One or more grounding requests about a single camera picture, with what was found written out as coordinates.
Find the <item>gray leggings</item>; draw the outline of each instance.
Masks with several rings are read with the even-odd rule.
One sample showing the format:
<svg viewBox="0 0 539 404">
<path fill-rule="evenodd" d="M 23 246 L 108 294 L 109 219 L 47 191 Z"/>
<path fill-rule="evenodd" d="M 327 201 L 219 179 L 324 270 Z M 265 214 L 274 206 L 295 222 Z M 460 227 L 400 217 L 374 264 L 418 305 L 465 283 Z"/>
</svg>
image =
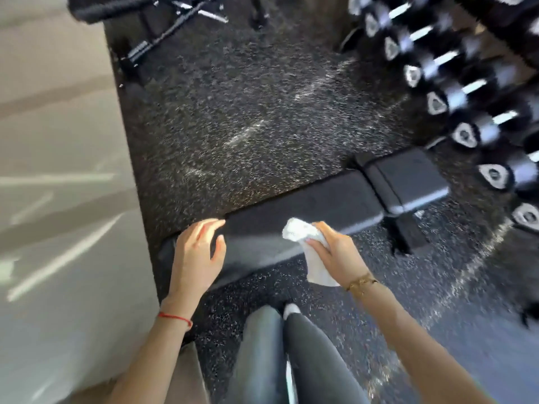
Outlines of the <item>gray leggings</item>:
<svg viewBox="0 0 539 404">
<path fill-rule="evenodd" d="M 285 353 L 299 404 L 370 402 L 322 330 L 300 313 L 283 320 L 263 306 L 245 323 L 226 403 L 287 404 Z"/>
</svg>

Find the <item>left hand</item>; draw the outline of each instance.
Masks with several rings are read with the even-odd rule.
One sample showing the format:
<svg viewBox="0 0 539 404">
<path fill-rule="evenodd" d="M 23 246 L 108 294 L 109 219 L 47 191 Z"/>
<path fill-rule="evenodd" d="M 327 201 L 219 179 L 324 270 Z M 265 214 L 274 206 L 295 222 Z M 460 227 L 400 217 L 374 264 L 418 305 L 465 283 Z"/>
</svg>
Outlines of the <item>left hand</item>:
<svg viewBox="0 0 539 404">
<path fill-rule="evenodd" d="M 223 268 L 226 243 L 222 235 L 217 237 L 215 252 L 210 255 L 215 231 L 223 225 L 225 220 L 210 218 L 196 222 L 180 234 L 169 294 L 161 304 L 161 312 L 191 319 L 200 298 Z"/>
</svg>

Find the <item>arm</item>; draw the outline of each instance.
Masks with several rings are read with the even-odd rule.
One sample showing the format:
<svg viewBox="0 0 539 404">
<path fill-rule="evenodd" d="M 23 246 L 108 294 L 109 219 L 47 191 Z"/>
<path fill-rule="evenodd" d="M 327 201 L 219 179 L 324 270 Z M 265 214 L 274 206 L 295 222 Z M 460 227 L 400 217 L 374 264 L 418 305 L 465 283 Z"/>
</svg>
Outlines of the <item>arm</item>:
<svg viewBox="0 0 539 404">
<path fill-rule="evenodd" d="M 326 238 L 329 250 L 317 241 L 309 240 L 308 243 L 341 286 L 349 289 L 358 278 L 371 275 L 350 237 L 323 222 L 315 225 Z M 369 282 L 353 295 L 373 316 L 387 345 L 397 353 L 424 402 L 494 403 L 466 370 L 404 310 L 388 288 L 378 282 Z"/>
<path fill-rule="evenodd" d="M 210 258 L 210 243 L 223 220 L 209 219 L 193 224 L 178 237 L 172 264 L 170 289 L 161 312 L 191 319 L 200 298 L 213 283 L 226 253 L 222 235 Z M 155 319 L 148 338 L 112 391 L 107 404 L 162 404 L 176 366 L 183 336 L 188 331 L 184 320 Z"/>
</svg>

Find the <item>sneaker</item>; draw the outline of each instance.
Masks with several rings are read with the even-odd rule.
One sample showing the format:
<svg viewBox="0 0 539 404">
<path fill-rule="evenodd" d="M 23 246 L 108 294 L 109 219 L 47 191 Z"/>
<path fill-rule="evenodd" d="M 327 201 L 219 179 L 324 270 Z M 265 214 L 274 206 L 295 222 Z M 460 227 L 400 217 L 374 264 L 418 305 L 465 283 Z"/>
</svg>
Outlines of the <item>sneaker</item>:
<svg viewBox="0 0 539 404">
<path fill-rule="evenodd" d="M 282 314 L 282 318 L 286 320 L 288 316 L 290 316 L 293 313 L 301 314 L 301 310 L 298 307 L 298 305 L 296 305 L 295 303 L 289 303 L 285 306 L 285 311 Z"/>
</svg>

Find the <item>bracelet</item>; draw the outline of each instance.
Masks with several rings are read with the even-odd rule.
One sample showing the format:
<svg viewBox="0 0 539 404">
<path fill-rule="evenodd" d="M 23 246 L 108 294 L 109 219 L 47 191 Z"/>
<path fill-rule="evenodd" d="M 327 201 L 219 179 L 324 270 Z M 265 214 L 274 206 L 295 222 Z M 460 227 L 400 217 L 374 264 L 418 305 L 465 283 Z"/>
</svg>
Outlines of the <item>bracelet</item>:
<svg viewBox="0 0 539 404">
<path fill-rule="evenodd" d="M 188 330 L 191 330 L 191 328 L 193 327 L 193 322 L 191 320 L 185 319 L 184 317 L 181 317 L 181 316 L 169 315 L 168 313 L 159 312 L 157 314 L 157 317 L 166 317 L 168 319 L 183 320 L 184 322 L 187 322 L 187 325 L 189 326 Z"/>
<path fill-rule="evenodd" d="M 368 272 L 365 275 L 360 276 L 355 281 L 352 281 L 352 283 L 347 287 L 347 291 L 350 291 L 352 293 L 358 294 L 359 297 L 362 297 L 365 293 L 365 285 L 372 285 L 373 283 L 378 282 L 372 275 L 372 273 Z"/>
</svg>

